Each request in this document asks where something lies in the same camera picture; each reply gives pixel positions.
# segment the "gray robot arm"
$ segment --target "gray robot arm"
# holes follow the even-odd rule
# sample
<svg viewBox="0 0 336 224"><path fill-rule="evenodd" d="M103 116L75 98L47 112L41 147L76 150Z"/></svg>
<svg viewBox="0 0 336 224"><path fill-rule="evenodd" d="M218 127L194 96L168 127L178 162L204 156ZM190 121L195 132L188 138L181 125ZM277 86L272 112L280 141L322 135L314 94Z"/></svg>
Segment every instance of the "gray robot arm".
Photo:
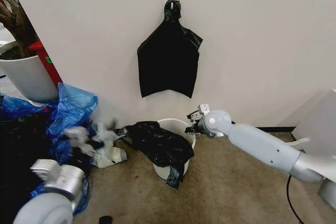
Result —
<svg viewBox="0 0 336 224"><path fill-rule="evenodd" d="M210 136L227 135L230 142L266 165L278 168L306 182L324 179L319 195L336 210L336 159L314 157L300 152L282 140L248 124L233 124L225 111L198 106L198 118L191 119L195 132Z"/></svg>

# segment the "black cable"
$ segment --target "black cable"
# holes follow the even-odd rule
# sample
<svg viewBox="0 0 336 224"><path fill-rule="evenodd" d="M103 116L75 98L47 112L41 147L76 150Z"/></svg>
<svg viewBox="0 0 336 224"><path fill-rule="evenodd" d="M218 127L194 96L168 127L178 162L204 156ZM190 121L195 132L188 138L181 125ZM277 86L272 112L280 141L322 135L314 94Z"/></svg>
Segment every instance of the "black cable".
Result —
<svg viewBox="0 0 336 224"><path fill-rule="evenodd" d="M300 217L298 216L298 214L295 212L294 207L292 206L292 203L290 202L290 198L289 198L289 183L290 183L290 179L292 178L291 175L289 175L288 180L287 180L287 185L286 185L286 194L287 194L287 200L288 200L288 204L290 206L290 209L292 209L293 214L295 215L295 217L298 219L299 223L301 224L305 224Z"/></svg>

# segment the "baseboard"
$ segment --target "baseboard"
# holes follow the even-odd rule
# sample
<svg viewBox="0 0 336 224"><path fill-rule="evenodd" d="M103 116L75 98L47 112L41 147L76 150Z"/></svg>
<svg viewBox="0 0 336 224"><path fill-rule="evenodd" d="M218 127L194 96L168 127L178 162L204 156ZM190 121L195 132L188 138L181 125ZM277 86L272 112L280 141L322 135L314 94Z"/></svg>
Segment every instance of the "baseboard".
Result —
<svg viewBox="0 0 336 224"><path fill-rule="evenodd" d="M295 127L257 127L265 132L292 132Z"/></svg>

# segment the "white wall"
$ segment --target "white wall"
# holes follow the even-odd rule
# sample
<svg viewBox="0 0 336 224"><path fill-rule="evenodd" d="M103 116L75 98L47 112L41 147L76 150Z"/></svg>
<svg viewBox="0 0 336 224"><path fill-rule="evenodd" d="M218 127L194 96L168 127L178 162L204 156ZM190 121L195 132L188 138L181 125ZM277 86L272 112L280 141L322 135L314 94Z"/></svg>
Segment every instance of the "white wall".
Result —
<svg viewBox="0 0 336 224"><path fill-rule="evenodd" d="M181 23L204 39L192 100L140 96L136 49L163 0L20 1L63 80L98 94L98 115L121 125L209 103L238 122L294 126L336 86L336 0L181 0Z"/></svg>
<svg viewBox="0 0 336 224"><path fill-rule="evenodd" d="M310 139L305 151L313 155L336 155L336 89L331 90L322 101L294 129L293 136L299 140Z"/></svg>

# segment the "red box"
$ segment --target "red box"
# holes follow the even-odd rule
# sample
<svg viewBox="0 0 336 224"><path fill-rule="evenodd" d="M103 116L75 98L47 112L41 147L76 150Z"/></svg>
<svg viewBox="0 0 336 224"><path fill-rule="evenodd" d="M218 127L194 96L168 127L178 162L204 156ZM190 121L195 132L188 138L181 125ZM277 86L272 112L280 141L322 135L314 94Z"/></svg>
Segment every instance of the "red box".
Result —
<svg viewBox="0 0 336 224"><path fill-rule="evenodd" d="M44 68L47 70L50 78L52 79L53 83L55 84L57 88L57 84L63 81L61 77L59 76L51 59L49 58L47 51L44 49L42 42L38 40L35 43L31 44L28 48L31 51L35 51L36 54L39 56Z"/></svg>

